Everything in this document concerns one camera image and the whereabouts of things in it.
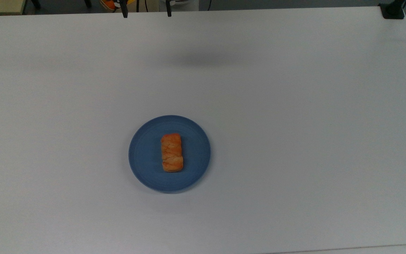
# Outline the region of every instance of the tabletop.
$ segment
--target tabletop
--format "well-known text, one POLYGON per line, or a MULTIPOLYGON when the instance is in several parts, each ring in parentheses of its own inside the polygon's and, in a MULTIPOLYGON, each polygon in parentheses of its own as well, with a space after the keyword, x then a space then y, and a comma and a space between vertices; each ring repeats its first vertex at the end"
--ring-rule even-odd
POLYGON ((406 244, 406 19, 378 7, 0 17, 0 254, 406 244), (199 124, 193 188, 132 174, 199 124))
POLYGON ((406 254, 406 246, 334 249, 334 250, 320 250, 309 252, 294 252, 294 254, 406 254))

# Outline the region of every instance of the blue plate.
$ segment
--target blue plate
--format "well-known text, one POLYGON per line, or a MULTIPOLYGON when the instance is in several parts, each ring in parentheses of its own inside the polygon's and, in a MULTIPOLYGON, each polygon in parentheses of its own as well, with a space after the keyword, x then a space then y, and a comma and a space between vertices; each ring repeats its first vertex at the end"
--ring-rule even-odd
POLYGON ((176 192, 193 185, 206 171, 211 148, 203 129, 181 116, 161 116, 146 122, 137 130, 129 145, 129 165, 145 186, 160 192, 176 192), (182 140, 184 167, 169 173, 162 169, 161 138, 179 133, 182 140))

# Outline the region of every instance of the floor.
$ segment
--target floor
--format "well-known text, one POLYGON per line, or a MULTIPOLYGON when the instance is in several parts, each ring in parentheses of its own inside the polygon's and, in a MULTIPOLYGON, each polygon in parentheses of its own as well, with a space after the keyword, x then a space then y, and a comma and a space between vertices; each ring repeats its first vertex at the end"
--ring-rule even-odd
MULTIPOLYGON (((99 0, 91 0, 92 8, 87 8, 84 0, 39 0, 42 8, 35 10, 32 2, 27 0, 26 14, 68 14, 68 13, 102 13, 106 10, 99 0)), ((199 9, 207 10, 247 10, 263 8, 317 8, 377 6, 378 3, 390 3, 392 0, 199 0, 199 9)))

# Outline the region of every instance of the orange object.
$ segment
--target orange object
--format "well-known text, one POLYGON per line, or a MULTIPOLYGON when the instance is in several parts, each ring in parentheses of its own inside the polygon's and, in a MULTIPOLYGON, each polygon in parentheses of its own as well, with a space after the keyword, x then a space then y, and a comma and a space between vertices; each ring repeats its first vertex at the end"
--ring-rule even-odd
MULTIPOLYGON (((130 3, 134 3, 134 1, 135 0, 127 0, 126 5, 129 5, 130 3)), ((116 9, 116 6, 115 6, 113 0, 100 0, 100 3, 108 11, 113 11, 116 9)))
POLYGON ((161 138, 162 168, 166 172, 183 169, 181 136, 178 133, 166 134, 161 138))

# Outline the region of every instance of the bread roll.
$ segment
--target bread roll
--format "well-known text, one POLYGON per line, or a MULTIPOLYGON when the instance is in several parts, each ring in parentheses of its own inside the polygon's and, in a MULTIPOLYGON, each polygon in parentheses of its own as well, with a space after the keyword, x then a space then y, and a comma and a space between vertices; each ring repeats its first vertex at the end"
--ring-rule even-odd
POLYGON ((183 169, 181 136, 178 133, 166 134, 161 138, 162 168, 166 172, 183 169))

